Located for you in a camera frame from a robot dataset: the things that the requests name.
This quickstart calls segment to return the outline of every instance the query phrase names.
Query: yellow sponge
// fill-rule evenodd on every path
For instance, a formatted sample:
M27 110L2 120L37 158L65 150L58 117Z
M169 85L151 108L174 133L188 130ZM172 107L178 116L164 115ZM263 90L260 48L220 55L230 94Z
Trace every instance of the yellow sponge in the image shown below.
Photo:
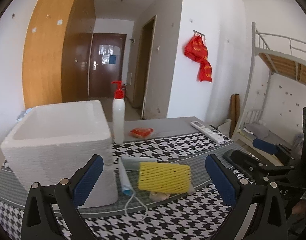
M191 168L188 165L142 162L138 188L160 193L186 193L189 191Z

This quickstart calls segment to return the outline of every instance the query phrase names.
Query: bed frame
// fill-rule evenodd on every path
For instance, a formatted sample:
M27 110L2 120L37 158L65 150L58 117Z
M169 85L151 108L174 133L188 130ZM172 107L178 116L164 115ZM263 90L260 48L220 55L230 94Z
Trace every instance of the bed frame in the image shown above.
M269 160L274 165L282 166L283 164L275 156L269 155L269 154L267 154L267 153L265 153L265 152L263 152L259 149L254 148L253 144L252 144L253 141L250 138L248 138L242 132L242 129L245 127L246 123L258 122L261 119L261 117L263 115L263 112L264 112L264 109L265 109L265 106L266 106L267 96L268 96L268 92L269 92L269 88L270 88L272 70L270 70L270 74L269 74L269 78L268 78L268 85L267 85L267 88L266 88L266 94L265 94L265 98L264 98L264 101L263 101L262 108L261 109L247 109L246 108L246 103L247 103L248 98L249 98L249 92L250 92L250 88L252 86L252 81L253 81L256 56L258 56L260 52L266 53L266 56L267 56L268 60L271 61L271 58L268 54L274 53L274 51L272 51L270 49L269 45L267 44L267 42L263 38L262 34L263 35L266 34L266 35L271 35L271 36L277 36L277 37L288 39L290 41L290 53L291 53L291 55L290 56L288 55L288 57L290 57L290 59L293 59L295 61L301 61L302 60L302 59L299 59L299 58L296 58L296 57L292 56L292 49L297 49L297 48L292 46L291 40L306 44L305 42L299 41L299 40L296 40L296 39L293 39L293 38L290 38L290 37L287 37L287 36L275 35L275 34L270 34L270 33L260 33L256 29L256 24L254 22L252 22L252 57L251 57L251 68L250 68L249 80L248 80L248 84L247 84L247 88L246 88L244 102L243 102L243 105L242 105L242 108L241 108L241 115L240 115L240 118L239 118L239 120L237 122L237 125L235 127L234 133L232 135L232 140L243 141L244 143L246 143L252 149L257 151L259 154L261 154L263 157L265 157L267 160Z

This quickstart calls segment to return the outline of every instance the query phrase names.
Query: red bag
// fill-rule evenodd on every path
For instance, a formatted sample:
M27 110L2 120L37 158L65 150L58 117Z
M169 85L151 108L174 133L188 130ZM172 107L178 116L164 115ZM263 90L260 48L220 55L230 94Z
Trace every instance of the red bag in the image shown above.
M201 64L198 72L198 80L212 82L212 67L210 64Z
M129 132L129 135L143 139L148 137L152 132L154 132L152 128L135 128Z
M212 67L207 60L208 50L201 36L194 36L185 46L184 55L191 60L201 64L198 80L212 82Z

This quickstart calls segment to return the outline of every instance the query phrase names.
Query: wooden door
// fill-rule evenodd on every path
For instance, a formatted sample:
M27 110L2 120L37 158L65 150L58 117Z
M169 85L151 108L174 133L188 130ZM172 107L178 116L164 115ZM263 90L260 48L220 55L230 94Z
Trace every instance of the wooden door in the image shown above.
M89 69L89 97L112 98L121 80L126 34L94 33Z

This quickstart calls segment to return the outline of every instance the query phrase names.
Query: red pump cap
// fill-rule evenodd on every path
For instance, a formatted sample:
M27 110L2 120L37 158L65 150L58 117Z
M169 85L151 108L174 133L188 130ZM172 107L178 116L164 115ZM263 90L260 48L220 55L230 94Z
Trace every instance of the red pump cap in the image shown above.
M117 89L115 90L114 98L123 99L124 91L122 90L122 81L113 81L112 84L117 84Z

